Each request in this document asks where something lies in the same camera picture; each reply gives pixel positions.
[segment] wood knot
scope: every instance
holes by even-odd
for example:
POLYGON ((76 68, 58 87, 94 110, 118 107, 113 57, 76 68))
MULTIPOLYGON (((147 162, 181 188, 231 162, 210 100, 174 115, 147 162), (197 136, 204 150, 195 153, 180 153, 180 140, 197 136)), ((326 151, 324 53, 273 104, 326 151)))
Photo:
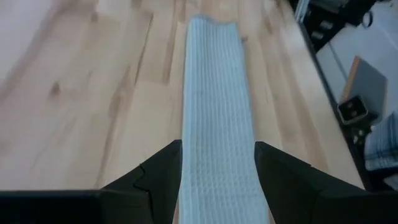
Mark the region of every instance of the wood knot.
POLYGON ((58 82, 55 82, 54 85, 52 85, 50 96, 58 96, 60 92, 61 92, 60 84, 58 82))
POLYGON ((241 38, 241 41, 242 41, 242 44, 245 44, 247 41, 248 41, 248 36, 243 36, 242 38, 241 38))
POLYGON ((93 12, 91 14, 91 21, 92 22, 97 22, 98 21, 98 13, 97 12, 93 12))

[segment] light blue towel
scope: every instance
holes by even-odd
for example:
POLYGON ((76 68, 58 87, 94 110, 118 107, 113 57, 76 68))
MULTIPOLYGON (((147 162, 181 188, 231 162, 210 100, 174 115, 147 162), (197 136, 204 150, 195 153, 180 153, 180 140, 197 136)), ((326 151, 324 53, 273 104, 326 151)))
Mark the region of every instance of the light blue towel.
POLYGON ((244 52, 235 23, 189 24, 180 224, 265 224, 244 52))
POLYGON ((364 158, 369 171, 398 168, 398 111, 382 120, 366 136, 364 158))

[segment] white towel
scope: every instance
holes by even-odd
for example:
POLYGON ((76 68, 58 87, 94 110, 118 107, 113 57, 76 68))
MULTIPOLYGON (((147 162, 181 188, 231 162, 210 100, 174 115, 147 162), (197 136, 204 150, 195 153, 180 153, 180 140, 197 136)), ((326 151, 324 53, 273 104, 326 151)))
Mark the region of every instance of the white towel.
POLYGON ((235 23, 189 24, 180 224, 265 224, 244 52, 235 23))

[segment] wooden tabletop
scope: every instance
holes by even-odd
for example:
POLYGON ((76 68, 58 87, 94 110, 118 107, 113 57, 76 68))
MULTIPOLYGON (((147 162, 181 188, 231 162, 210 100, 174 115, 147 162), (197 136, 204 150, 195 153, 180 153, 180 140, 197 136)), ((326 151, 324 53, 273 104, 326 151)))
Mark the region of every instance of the wooden tabletop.
POLYGON ((287 2, 35 3, 1 2, 0 18, 29 13, 36 28, 0 23, 0 189, 100 188, 180 139, 185 34, 199 12, 237 22, 246 40, 256 140, 363 187, 287 2))

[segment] folded towel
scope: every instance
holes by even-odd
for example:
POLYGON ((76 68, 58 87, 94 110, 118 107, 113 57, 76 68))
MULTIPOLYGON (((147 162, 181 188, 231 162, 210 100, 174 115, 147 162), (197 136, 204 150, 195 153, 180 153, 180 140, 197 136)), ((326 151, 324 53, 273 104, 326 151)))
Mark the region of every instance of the folded towel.
POLYGON ((367 170, 398 167, 398 112, 382 120, 366 137, 364 158, 367 170))
POLYGON ((268 223, 235 23, 190 21, 183 103, 180 224, 268 223))

